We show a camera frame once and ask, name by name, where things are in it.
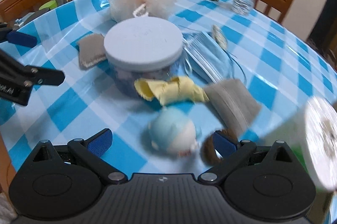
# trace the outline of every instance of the paper towel roll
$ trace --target paper towel roll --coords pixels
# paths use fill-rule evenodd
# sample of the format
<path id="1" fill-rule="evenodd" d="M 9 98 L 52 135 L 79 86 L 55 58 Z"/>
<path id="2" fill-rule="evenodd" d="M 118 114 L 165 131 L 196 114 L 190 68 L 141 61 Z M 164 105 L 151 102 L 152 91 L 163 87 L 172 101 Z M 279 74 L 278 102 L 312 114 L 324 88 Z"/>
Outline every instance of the paper towel roll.
<path id="1" fill-rule="evenodd" d="M 284 140 L 320 190 L 337 189 L 337 113 L 312 97 L 294 116 L 264 137 L 265 145 Z"/>

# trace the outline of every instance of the black clamp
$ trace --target black clamp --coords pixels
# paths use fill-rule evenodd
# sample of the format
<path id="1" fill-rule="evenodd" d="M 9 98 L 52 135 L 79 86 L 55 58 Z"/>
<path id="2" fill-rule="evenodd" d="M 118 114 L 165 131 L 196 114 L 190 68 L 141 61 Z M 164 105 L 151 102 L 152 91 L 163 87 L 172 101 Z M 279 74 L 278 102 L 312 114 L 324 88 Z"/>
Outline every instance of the black clamp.
<path id="1" fill-rule="evenodd" d="M 282 140 L 271 147 L 250 140 L 240 145 L 198 181 L 220 186 L 235 209 L 256 219 L 279 222 L 306 215 L 316 188 L 290 147 Z"/>
<path id="2" fill-rule="evenodd" d="M 86 141 L 76 138 L 67 145 L 53 146 L 49 140 L 41 140 L 9 188 L 17 212 L 34 219 L 61 219 L 92 205 L 104 186 L 126 182 L 125 174 L 88 149 L 90 143 L 106 134 L 112 142 L 110 129 Z"/>
<path id="3" fill-rule="evenodd" d="M 60 70 L 26 65 L 0 49 L 0 97 L 26 106 L 33 85 L 55 85 L 64 82 Z"/>

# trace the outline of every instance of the screw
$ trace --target screw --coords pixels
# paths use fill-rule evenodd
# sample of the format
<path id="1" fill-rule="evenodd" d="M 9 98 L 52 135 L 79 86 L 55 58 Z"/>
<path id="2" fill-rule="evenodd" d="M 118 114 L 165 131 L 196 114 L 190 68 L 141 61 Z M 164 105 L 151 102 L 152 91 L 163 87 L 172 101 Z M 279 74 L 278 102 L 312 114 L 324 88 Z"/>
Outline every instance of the screw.
<path id="1" fill-rule="evenodd" d="M 30 80 L 25 80 L 25 82 L 24 82 L 23 84 L 24 84 L 24 86 L 26 86 L 26 87 L 30 87 L 30 86 L 33 85 L 33 83 L 32 83 Z"/>
<path id="2" fill-rule="evenodd" d="M 200 177 L 205 181 L 214 181 L 218 178 L 218 176 L 214 173 L 203 173 Z"/>
<path id="3" fill-rule="evenodd" d="M 107 177 L 110 180 L 120 181 L 125 177 L 125 175 L 120 172 L 113 172 L 113 173 L 110 173 Z"/>

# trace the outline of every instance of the blue plush doll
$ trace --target blue plush doll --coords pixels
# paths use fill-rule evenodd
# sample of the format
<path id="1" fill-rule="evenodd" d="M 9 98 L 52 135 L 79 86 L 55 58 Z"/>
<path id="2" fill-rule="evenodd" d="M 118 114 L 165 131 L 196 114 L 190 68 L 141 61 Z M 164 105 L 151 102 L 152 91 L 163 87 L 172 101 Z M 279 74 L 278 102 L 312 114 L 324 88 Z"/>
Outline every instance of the blue plush doll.
<path id="1" fill-rule="evenodd" d="M 186 156 L 198 148 L 197 130 L 190 118 L 177 108 L 163 108 L 150 124 L 152 147 L 171 155 Z"/>

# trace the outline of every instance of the gray cloth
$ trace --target gray cloth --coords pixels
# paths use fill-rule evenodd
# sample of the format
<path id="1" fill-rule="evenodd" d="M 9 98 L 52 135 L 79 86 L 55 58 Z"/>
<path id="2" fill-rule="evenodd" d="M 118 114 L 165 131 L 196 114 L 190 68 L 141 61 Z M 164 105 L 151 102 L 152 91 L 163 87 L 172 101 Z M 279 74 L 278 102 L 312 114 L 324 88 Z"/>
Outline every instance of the gray cloth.
<path id="1" fill-rule="evenodd" d="M 106 60 L 104 37 L 101 34 L 89 34 L 80 39 L 77 44 L 80 48 L 80 66 L 88 69 L 101 61 Z"/>
<path id="2" fill-rule="evenodd" d="M 0 224 L 10 224 L 17 217 L 5 193 L 0 194 Z"/>
<path id="3" fill-rule="evenodd" d="M 238 79 L 207 85 L 204 91 L 225 125 L 237 137 L 248 129 L 261 110 L 261 105 Z"/>

